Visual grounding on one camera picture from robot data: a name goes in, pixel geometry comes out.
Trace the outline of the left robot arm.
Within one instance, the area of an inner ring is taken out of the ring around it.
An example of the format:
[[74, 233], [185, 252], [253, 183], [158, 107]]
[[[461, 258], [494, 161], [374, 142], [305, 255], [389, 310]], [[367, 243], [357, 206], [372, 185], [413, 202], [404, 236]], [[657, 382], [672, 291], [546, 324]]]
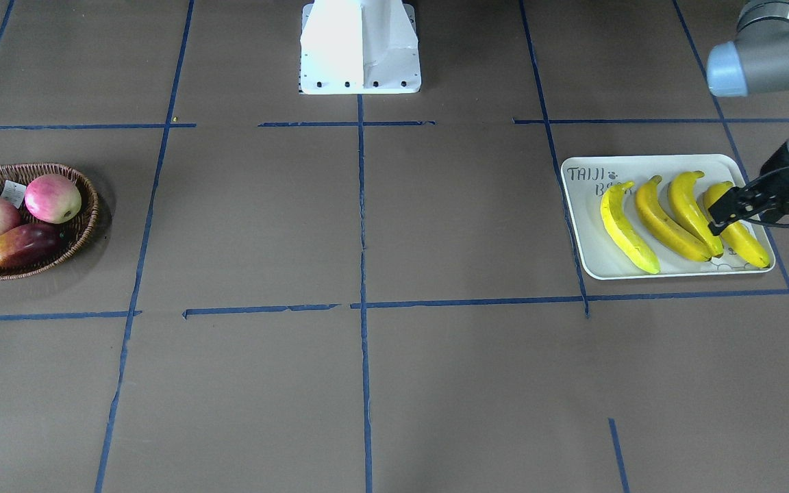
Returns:
[[[715, 46], [705, 65], [715, 97], [789, 90], [789, 1], [749, 1], [736, 37]], [[757, 178], [730, 188], [708, 206], [710, 231], [720, 235], [737, 221], [785, 227], [789, 215], [789, 139], [761, 167]]]

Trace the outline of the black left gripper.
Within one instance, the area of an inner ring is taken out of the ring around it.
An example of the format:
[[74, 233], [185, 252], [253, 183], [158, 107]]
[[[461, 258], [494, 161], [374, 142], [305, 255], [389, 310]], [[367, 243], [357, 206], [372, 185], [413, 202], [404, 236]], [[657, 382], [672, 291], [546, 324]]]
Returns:
[[742, 220], [764, 220], [780, 199], [789, 199], [789, 150], [784, 144], [761, 167], [760, 175], [744, 188], [711, 185], [707, 189], [710, 233], [720, 236], [726, 228]]

